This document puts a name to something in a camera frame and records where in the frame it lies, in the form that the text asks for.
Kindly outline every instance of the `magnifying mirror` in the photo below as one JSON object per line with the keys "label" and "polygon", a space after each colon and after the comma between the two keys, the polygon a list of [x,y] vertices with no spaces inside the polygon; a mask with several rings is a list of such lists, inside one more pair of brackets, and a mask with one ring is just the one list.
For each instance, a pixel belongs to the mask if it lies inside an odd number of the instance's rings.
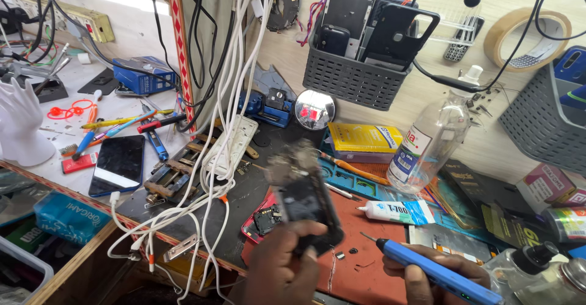
{"label": "magnifying mirror", "polygon": [[308,130],[326,129],[327,123],[336,117],[336,103],[327,94],[305,90],[295,101],[295,117]]}

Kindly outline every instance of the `phone keypad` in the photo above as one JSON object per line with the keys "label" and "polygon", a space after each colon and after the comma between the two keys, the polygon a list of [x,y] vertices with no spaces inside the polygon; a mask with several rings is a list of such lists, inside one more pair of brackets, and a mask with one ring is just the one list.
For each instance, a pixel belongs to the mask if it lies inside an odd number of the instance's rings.
{"label": "phone keypad", "polygon": [[448,49],[443,54],[443,58],[450,61],[458,62],[462,60],[462,57],[464,56],[467,50],[468,47],[466,45],[450,44]]}

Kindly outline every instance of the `red battery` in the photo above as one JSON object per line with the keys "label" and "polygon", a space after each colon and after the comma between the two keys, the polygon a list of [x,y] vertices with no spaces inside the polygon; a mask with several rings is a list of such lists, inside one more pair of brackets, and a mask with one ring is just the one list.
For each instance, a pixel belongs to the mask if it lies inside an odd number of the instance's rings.
{"label": "red battery", "polygon": [[63,174],[69,174],[71,172],[95,166],[97,161],[98,153],[93,152],[91,154],[80,156],[77,161],[74,161],[72,158],[66,159],[65,161],[61,162],[61,168],[63,170]]}

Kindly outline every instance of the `white hand mannequin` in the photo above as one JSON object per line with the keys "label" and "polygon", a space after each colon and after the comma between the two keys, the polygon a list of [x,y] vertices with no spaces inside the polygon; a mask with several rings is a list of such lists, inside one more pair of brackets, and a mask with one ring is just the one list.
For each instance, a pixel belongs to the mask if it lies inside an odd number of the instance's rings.
{"label": "white hand mannequin", "polygon": [[55,153],[55,146],[39,128],[43,112],[29,80],[25,89],[12,78],[12,84],[0,82],[0,146],[4,159],[22,166],[37,165]]}

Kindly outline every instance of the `glue tube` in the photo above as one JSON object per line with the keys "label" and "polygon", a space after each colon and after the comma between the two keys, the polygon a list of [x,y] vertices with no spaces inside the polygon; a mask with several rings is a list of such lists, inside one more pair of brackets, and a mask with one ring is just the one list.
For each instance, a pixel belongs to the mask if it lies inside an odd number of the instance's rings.
{"label": "glue tube", "polygon": [[366,212],[366,216],[370,219],[410,225],[424,225],[436,222],[424,200],[413,202],[368,201],[365,206],[356,209]]}

